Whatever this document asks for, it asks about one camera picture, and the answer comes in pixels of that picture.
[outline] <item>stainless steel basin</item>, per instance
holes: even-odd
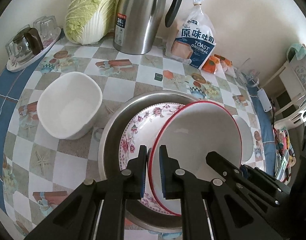
[[[102,133],[98,158],[101,179],[111,178],[120,172],[118,163],[120,140],[125,127],[138,112],[158,103],[173,102],[186,105],[194,101],[197,99],[187,94],[161,90],[139,95],[123,104],[114,113]],[[125,215],[134,224],[155,232],[182,231],[181,217],[154,212],[138,200],[126,201]]]

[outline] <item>snack package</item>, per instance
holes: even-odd
[[[186,21],[178,28],[176,38],[168,40],[165,55],[201,69],[216,43],[213,36],[213,25],[200,7],[203,0],[193,1],[194,6]]]
[[[215,74],[216,70],[218,68],[218,65],[220,65],[220,60],[218,57],[215,56],[209,56],[209,58],[206,60],[205,64],[202,66],[202,70]]]
[[[216,55],[216,54],[214,56],[219,58],[219,60],[221,62],[221,66],[224,70],[224,73],[226,73],[227,75],[230,75],[232,77],[236,77],[234,67],[233,67],[233,63],[229,59],[227,59],[223,56],[220,56],[220,55]]]

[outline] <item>white plate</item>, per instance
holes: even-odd
[[[48,45],[45,49],[41,50],[41,52],[38,55],[35,55],[33,58],[31,58],[29,61],[23,63],[23,64],[19,64],[19,63],[15,63],[13,66],[11,64],[11,61],[8,60],[7,62],[7,70],[11,71],[11,72],[18,72],[22,69],[25,69],[26,67],[28,67],[29,65],[31,65],[32,63],[36,62],[39,58],[41,58],[45,53],[47,53],[52,46],[59,40],[59,37],[61,35],[61,28],[58,27],[58,32],[59,35],[54,39],[54,41],[51,42],[50,45]]]
[[[240,136],[242,138],[242,162],[246,162],[251,158],[254,150],[252,132],[243,118],[238,115],[233,115],[233,118],[237,123],[238,129],[240,130]]]
[[[224,178],[206,164],[207,153],[216,151],[236,167],[240,166],[242,143],[238,126],[231,114],[210,101],[190,103],[171,116],[158,133],[149,156],[149,183],[153,196],[166,211],[181,215],[179,199],[163,197],[159,148],[166,145],[168,156],[198,179]]]
[[[118,153],[120,170],[126,169],[128,161],[138,156],[140,145],[145,145],[147,149],[152,147],[158,132],[168,118],[183,106],[177,103],[160,103],[145,108],[133,117],[125,128],[120,141]],[[145,181],[144,197],[139,201],[153,211],[171,215],[155,200],[149,186],[148,176]]]

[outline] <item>white wall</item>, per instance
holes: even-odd
[[[0,73],[7,61],[5,44],[24,25],[42,15],[55,15],[63,26],[70,0],[13,0],[0,18]],[[167,0],[168,10],[172,0]],[[183,0],[179,16],[192,6]],[[261,71],[269,78],[286,60],[287,48],[294,42],[306,44],[306,19],[293,0],[205,0],[204,13],[216,30],[215,52],[240,66]],[[167,36],[164,21],[158,35]]]

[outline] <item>checkered tablecloth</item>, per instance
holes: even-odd
[[[130,63],[119,66],[114,62],[117,59]],[[103,103],[100,119],[84,137],[59,140],[42,127],[35,102],[51,82],[71,71],[83,72],[94,79],[103,91]],[[190,85],[192,78],[205,79],[204,93]],[[248,165],[265,170],[259,121],[247,88],[221,68],[214,75],[171,60],[163,52],[161,39],[156,39],[152,50],[145,55],[128,55],[114,49],[110,35],[88,46],[73,44],[64,37],[29,78],[5,139],[5,208],[21,233],[31,231],[85,178],[100,180],[98,147],[110,116],[127,100],[154,90],[176,90],[192,95],[198,92],[204,99],[216,101],[231,114],[241,116],[254,135],[254,153]],[[236,95],[243,95],[247,104],[234,100]],[[150,234],[129,221],[125,222],[125,229],[125,239],[156,240],[163,236]]]

